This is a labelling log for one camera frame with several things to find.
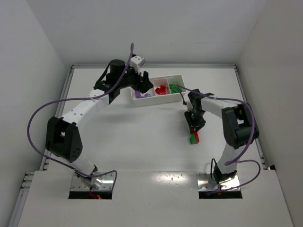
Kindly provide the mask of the green rounded lego brick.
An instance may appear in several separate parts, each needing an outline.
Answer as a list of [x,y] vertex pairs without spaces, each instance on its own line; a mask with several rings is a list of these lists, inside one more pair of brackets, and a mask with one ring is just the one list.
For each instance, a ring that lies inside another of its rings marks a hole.
[[189,142],[190,142],[190,144],[195,144],[195,143],[196,143],[196,138],[195,138],[195,135],[194,135],[194,134],[192,134],[192,135],[190,136]]

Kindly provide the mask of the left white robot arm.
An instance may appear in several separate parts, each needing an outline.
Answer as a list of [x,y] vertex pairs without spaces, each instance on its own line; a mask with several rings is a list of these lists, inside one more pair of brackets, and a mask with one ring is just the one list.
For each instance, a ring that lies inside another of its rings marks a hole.
[[148,72],[140,72],[145,59],[131,58],[129,66],[114,59],[96,81],[86,100],[61,117],[52,117],[47,123],[46,149],[69,164],[79,175],[89,178],[97,171],[83,153],[80,131],[102,108],[111,104],[123,88],[131,87],[141,93],[153,88]]

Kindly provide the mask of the green lego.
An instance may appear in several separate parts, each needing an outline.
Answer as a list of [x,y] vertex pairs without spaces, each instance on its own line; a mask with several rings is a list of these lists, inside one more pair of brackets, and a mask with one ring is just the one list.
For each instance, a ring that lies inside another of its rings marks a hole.
[[181,92],[181,90],[179,89],[179,87],[176,86],[176,85],[174,85],[174,84],[169,84],[169,88],[170,88],[170,90],[176,88],[176,89],[178,89]]

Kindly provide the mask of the green lego end brick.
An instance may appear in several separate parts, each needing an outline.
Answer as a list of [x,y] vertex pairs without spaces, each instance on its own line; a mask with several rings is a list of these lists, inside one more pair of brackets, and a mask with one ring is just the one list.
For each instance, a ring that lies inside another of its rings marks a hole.
[[179,90],[178,90],[178,89],[176,89],[176,88],[174,88],[174,89],[171,89],[170,91],[171,91],[171,93],[172,93],[172,94],[176,94],[176,93],[179,93]]

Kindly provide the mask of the red long lego brick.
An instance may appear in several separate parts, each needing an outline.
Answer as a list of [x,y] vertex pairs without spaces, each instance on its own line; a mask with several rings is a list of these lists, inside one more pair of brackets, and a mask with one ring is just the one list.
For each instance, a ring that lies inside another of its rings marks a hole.
[[192,144],[198,144],[199,142],[200,142],[200,139],[199,139],[199,136],[198,136],[198,132],[193,131]]

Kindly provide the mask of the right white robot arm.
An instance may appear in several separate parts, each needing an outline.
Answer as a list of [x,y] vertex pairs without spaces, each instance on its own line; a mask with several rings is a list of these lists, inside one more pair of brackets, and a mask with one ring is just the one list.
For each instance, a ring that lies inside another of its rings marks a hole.
[[211,170],[212,180],[220,183],[233,178],[237,173],[237,164],[250,144],[259,137],[259,129],[250,105],[237,100],[212,97],[212,93],[203,95],[199,89],[188,93],[185,119],[191,133],[190,143],[198,143],[198,131],[206,120],[204,114],[210,112],[223,123],[225,147],[222,156]]

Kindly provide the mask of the purple lego top brick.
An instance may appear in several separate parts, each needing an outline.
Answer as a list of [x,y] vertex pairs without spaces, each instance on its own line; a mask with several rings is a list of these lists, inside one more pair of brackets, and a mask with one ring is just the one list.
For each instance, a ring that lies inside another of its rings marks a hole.
[[141,92],[135,91],[134,93],[135,93],[135,98],[136,99],[144,98],[144,94],[142,94]]

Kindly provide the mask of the red lego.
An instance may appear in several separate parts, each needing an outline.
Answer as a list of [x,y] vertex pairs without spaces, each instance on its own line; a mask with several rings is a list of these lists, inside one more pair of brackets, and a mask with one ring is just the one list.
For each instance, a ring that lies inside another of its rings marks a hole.
[[155,92],[158,95],[165,95],[166,94],[166,86],[165,85],[160,85],[160,87],[157,87],[155,89]]

